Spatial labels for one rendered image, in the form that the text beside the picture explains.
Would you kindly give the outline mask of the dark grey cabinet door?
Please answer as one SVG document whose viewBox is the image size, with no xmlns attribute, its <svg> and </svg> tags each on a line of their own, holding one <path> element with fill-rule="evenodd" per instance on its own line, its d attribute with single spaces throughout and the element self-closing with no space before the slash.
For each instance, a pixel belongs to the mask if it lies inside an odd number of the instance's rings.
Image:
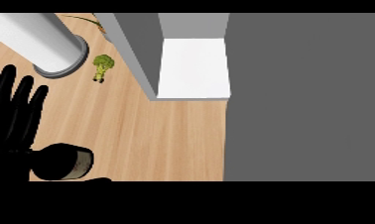
<svg viewBox="0 0 375 224">
<path fill-rule="evenodd" d="M 228 180 L 375 180 L 375 14 L 235 14 Z"/>
</svg>

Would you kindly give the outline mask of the grey cabinet with white inside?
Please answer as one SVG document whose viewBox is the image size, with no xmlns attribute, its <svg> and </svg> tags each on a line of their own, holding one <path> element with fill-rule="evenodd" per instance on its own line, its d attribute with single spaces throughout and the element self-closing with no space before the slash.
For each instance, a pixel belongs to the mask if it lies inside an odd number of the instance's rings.
<svg viewBox="0 0 375 224">
<path fill-rule="evenodd" d="M 231 98 L 226 13 L 99 13 L 96 18 L 150 100 Z"/>
</svg>

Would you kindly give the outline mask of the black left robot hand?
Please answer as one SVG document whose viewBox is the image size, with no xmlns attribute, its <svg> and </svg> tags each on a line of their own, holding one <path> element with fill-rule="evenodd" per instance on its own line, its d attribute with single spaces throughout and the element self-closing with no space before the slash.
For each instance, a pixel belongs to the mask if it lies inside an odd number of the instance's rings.
<svg viewBox="0 0 375 224">
<path fill-rule="evenodd" d="M 8 64 L 0 72 L 0 182 L 30 180 L 31 154 L 40 126 L 49 86 L 42 85 L 31 95 L 34 77 L 27 75 L 18 85 L 17 66 Z"/>
</svg>

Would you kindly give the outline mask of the grey round roll holder base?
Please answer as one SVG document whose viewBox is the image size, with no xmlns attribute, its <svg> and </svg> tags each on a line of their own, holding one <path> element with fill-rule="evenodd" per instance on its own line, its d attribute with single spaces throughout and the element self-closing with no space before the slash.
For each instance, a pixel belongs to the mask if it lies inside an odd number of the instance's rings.
<svg viewBox="0 0 375 224">
<path fill-rule="evenodd" d="M 80 44 L 82 44 L 82 54 L 80 54 L 80 57 L 79 57 L 77 61 L 74 62 L 74 64 L 68 68 L 65 68 L 61 71 L 55 71 L 55 72 L 49 72 L 49 71 L 42 70 L 33 64 L 36 72 L 43 77 L 51 78 L 51 79 L 62 78 L 62 77 L 71 75 L 82 68 L 83 64 L 86 63 L 88 58 L 89 58 L 89 54 L 91 54 L 91 46 L 89 46 L 89 43 L 88 43 L 86 39 L 82 36 L 76 35 L 76 37 L 77 37 L 77 39 L 80 41 Z"/>
</svg>

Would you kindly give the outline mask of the orange carrot with green stem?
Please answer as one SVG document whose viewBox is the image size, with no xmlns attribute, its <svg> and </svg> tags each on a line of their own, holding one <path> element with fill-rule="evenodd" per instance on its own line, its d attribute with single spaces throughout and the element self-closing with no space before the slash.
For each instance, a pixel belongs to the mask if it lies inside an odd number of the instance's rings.
<svg viewBox="0 0 375 224">
<path fill-rule="evenodd" d="M 79 16 L 64 15 L 64 17 L 76 18 L 76 19 L 80 19 L 80 20 L 85 20 L 85 21 L 93 23 L 93 24 L 96 25 L 96 27 L 98 27 L 101 33 L 102 33 L 102 34 L 107 34 L 107 31 L 105 31 L 104 26 L 102 26 L 102 24 L 101 24 L 99 21 L 95 21 L 95 20 L 92 20 L 92 19 L 89 19 L 89 18 L 83 18 L 83 17 L 79 17 Z"/>
</svg>

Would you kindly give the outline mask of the green broccoli floret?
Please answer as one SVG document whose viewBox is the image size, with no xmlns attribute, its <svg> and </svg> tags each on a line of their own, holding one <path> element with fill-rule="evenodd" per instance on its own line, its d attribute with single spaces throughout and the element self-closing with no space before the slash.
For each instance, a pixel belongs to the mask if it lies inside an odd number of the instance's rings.
<svg viewBox="0 0 375 224">
<path fill-rule="evenodd" d="M 108 55 L 96 56 L 93 59 L 93 65 L 96 67 L 93 80 L 104 83 L 105 72 L 114 68 L 114 59 Z"/>
</svg>

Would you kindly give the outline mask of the dark wine bottle tan label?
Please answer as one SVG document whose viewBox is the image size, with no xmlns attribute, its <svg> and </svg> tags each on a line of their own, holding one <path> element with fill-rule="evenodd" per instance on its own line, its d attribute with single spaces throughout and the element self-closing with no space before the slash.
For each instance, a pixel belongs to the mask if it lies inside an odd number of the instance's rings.
<svg viewBox="0 0 375 224">
<path fill-rule="evenodd" d="M 89 148 L 57 143 L 33 152 L 31 161 L 31 170 L 40 179 L 79 179 L 93 168 L 95 152 Z"/>
</svg>

